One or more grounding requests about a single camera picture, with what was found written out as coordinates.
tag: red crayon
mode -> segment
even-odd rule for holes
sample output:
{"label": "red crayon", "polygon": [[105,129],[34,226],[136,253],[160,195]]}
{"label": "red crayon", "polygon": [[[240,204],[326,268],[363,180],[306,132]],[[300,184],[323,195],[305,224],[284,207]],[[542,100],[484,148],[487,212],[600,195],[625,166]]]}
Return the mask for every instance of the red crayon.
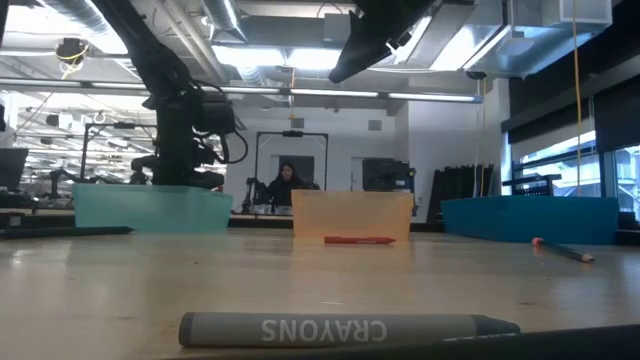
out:
{"label": "red crayon", "polygon": [[383,237],[343,237],[325,236],[325,244],[352,244],[352,245],[388,245],[396,242],[394,239]]}

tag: woman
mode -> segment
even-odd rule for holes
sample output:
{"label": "woman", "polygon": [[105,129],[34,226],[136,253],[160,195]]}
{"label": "woman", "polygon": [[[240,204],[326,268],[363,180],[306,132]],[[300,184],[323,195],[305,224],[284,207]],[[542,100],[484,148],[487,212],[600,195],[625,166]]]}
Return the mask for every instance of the woman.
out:
{"label": "woman", "polygon": [[296,174],[296,168],[290,162],[280,165],[278,177],[269,184],[267,193],[273,198],[274,206],[291,206],[291,190],[304,185]]}

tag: blue plastic bin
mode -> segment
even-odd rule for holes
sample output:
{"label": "blue plastic bin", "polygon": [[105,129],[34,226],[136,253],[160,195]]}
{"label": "blue plastic bin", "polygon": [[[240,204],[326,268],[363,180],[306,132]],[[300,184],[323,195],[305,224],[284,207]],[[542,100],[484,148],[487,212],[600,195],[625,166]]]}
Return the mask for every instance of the blue plastic bin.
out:
{"label": "blue plastic bin", "polygon": [[233,197],[187,186],[73,187],[77,227],[128,226],[144,233],[217,233],[229,224]]}
{"label": "blue plastic bin", "polygon": [[534,237],[560,244],[612,244],[615,198],[492,196],[442,202],[445,231],[503,242]]}

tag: white wall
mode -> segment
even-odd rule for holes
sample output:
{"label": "white wall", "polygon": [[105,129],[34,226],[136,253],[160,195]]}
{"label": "white wall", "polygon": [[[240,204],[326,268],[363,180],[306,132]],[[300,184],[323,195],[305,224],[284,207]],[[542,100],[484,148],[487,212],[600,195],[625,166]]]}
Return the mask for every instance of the white wall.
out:
{"label": "white wall", "polygon": [[509,117],[507,80],[496,80],[482,107],[475,104],[411,102],[409,104],[409,161],[416,168],[416,199],[420,209],[415,222],[426,221],[433,175],[447,166],[494,164],[493,193],[499,193],[502,133],[500,123]]}
{"label": "white wall", "polygon": [[[254,176],[256,133],[258,131],[290,130],[290,111],[288,109],[238,109],[236,111],[248,130],[243,131],[249,143],[249,155],[235,165],[227,167],[224,192],[234,196],[234,208],[240,206],[246,192],[246,179]],[[394,157],[395,125],[394,118],[388,117],[384,110],[340,110],[335,113],[326,109],[296,109],[296,117],[305,118],[306,133],[329,134],[329,162],[327,171],[327,189],[345,190],[351,188],[352,159],[366,157]],[[369,120],[383,120],[382,131],[369,131]],[[258,179],[266,184],[271,182],[271,158],[275,155],[307,155],[315,157],[315,177],[323,184],[324,180],[324,139],[283,138],[282,136],[263,135],[260,138],[258,161]],[[241,152],[240,142],[232,140],[232,157]]]}
{"label": "white wall", "polygon": [[396,115],[395,158],[409,161],[409,103],[407,102]]}

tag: monitor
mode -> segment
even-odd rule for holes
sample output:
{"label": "monitor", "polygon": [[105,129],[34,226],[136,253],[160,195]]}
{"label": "monitor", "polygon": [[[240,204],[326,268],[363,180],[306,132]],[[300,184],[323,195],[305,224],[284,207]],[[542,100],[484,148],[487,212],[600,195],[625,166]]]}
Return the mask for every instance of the monitor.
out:
{"label": "monitor", "polygon": [[408,162],[394,159],[364,159],[362,188],[364,191],[393,191],[408,186]]}
{"label": "monitor", "polygon": [[29,149],[0,148],[0,187],[17,189]]}

